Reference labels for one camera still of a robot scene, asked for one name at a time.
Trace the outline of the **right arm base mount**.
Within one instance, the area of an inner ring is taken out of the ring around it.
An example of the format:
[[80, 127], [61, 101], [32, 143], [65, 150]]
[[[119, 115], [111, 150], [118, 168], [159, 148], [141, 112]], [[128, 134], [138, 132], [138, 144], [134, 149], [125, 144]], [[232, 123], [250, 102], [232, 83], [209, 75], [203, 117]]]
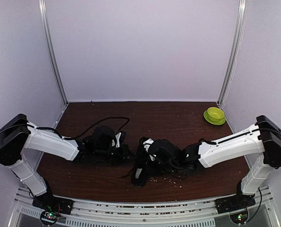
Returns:
[[215, 200], [218, 214], [228, 213], [230, 220], [237, 225], [247, 223], [249, 218], [248, 208], [255, 205], [255, 199], [240, 199], [230, 196]]

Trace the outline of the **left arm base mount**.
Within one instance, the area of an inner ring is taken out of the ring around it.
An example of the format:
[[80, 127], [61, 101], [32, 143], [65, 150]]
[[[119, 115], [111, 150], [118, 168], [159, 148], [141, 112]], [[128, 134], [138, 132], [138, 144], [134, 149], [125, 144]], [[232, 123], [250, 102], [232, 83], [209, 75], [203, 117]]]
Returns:
[[55, 197], [52, 205], [44, 205], [38, 198], [34, 198], [32, 203], [33, 206], [43, 209], [39, 219], [45, 226], [56, 224], [62, 215], [70, 215], [73, 204], [72, 200], [60, 197]]

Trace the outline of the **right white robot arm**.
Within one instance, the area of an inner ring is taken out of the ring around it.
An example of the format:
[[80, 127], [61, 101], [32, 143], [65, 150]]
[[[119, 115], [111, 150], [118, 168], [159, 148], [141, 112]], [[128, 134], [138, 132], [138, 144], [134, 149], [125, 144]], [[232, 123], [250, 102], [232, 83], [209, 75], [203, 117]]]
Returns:
[[281, 129], [265, 115], [258, 116], [255, 124], [238, 133], [212, 141], [200, 139], [184, 149], [166, 139], [147, 139], [141, 142], [141, 147], [150, 161], [184, 174], [257, 154], [253, 167], [240, 181], [237, 194], [231, 198], [231, 204], [236, 209], [247, 204], [249, 196], [256, 193], [270, 173], [281, 167]]

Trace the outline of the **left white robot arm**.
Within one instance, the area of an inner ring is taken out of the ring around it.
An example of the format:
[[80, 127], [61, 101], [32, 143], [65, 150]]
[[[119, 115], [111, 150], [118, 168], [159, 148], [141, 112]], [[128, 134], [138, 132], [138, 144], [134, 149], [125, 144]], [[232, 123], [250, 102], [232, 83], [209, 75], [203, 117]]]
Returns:
[[115, 119], [126, 121], [117, 131], [102, 125], [104, 121], [112, 120], [107, 117], [77, 136], [66, 137], [55, 128], [31, 123], [20, 113], [0, 128], [0, 164], [8, 167], [26, 185], [41, 205], [52, 210], [57, 206], [57, 199], [49, 194], [48, 183], [28, 164], [23, 150], [38, 150], [72, 162], [122, 165], [135, 156], [125, 143], [126, 133], [122, 130], [130, 119], [123, 116]]

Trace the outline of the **black sneaker shoe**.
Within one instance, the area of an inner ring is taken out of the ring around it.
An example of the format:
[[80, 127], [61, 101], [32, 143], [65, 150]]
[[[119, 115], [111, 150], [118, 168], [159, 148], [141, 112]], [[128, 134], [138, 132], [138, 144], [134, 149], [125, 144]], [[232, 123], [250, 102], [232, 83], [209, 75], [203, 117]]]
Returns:
[[139, 140], [131, 177], [131, 183], [134, 187], [143, 187], [149, 177], [149, 164], [152, 159], [148, 154], [148, 149], [152, 143], [153, 140], [148, 137], [142, 137]]

